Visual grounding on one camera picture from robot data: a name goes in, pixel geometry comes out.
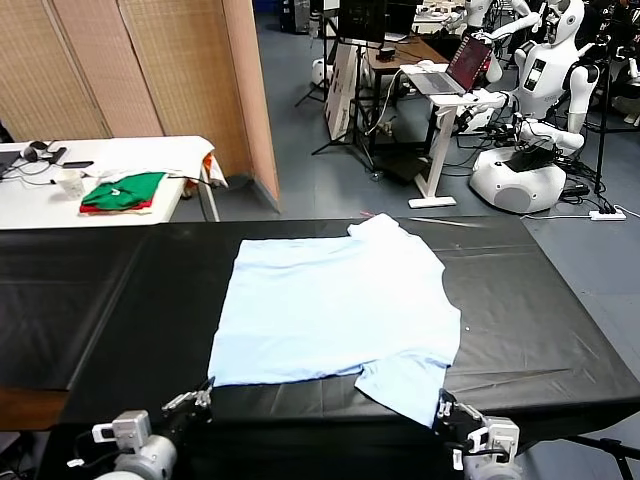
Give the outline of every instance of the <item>phone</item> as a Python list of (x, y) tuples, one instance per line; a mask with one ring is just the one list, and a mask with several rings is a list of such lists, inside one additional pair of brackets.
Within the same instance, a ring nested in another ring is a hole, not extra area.
[(62, 164), (62, 168), (87, 168), (93, 165), (92, 161), (86, 162), (65, 162)]

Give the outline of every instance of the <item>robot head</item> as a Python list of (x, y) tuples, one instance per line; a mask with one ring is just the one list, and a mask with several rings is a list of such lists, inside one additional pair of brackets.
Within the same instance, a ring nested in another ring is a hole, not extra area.
[(583, 18), (582, 0), (550, 0), (546, 19), (549, 43), (557, 45), (574, 38)]

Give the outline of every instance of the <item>monitor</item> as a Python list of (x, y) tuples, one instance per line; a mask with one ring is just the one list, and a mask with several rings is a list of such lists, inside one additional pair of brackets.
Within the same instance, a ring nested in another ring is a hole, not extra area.
[(477, 38), (465, 35), (458, 51), (453, 56), (447, 73), (469, 91), (491, 54), (491, 48)]
[(338, 35), (367, 42), (384, 42), (386, 8), (386, 0), (341, 0)]
[(416, 18), (416, 7), (420, 4), (420, 0), (389, 0), (385, 31), (409, 35)]

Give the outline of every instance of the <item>white desk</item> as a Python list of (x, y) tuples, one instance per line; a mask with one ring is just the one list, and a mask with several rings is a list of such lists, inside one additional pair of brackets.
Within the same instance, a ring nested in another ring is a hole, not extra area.
[[(0, 151), (20, 151), (26, 143), (0, 144)], [(201, 177), (202, 161), (213, 149), (201, 137), (112, 138), (106, 140), (74, 140), (56, 142), (55, 151), (67, 147), (59, 160), (64, 162), (94, 161), (91, 168), (109, 168), (114, 171), (127, 165), (158, 165), (160, 171), (173, 165), (171, 171), (185, 176)], [(45, 162), (28, 164), (25, 172), (38, 172)], [(39, 175), (25, 176), (33, 183), (47, 183), (61, 167), (53, 165)], [(5, 176), (13, 177), (14, 170)], [(94, 178), (83, 179), (86, 193), (97, 185)], [(34, 186), (19, 179), (0, 182), (0, 229), (78, 228), (121, 225), (155, 225), (168, 222), (180, 200), (186, 179), (165, 177), (153, 197), (153, 208), (148, 214), (81, 215), (81, 199), (71, 200), (58, 185)], [(217, 211), (210, 191), (209, 201), (217, 220)]]
[(438, 197), (436, 190), (442, 174), (444, 160), (449, 150), (451, 133), (453, 132), (453, 121), (456, 118), (458, 107), (478, 106), (495, 102), (495, 94), (487, 92), (485, 89), (474, 90), (464, 96), (459, 95), (430, 95), (429, 100), (433, 108), (438, 107), (438, 123), (440, 134), (435, 143), (431, 146), (429, 156), (431, 157), (431, 169), (429, 177), (425, 180), (419, 173), (414, 179), (422, 198), (409, 200), (411, 208), (446, 207), (456, 204), (453, 197)]

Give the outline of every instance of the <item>folded clothing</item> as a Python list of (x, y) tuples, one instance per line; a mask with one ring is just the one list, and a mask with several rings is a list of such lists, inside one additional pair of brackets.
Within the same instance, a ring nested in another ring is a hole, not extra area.
[(151, 205), (165, 173), (142, 173), (114, 183), (103, 183), (82, 199), (81, 213), (123, 211)]
[(142, 202), (136, 205), (135, 207), (131, 207), (127, 210), (102, 210), (98, 207), (93, 207), (91, 205), (80, 205), (80, 213), (84, 213), (87, 215), (105, 215), (105, 214), (120, 214), (120, 213), (151, 213), (151, 207), (153, 206), (153, 199), (148, 202)]

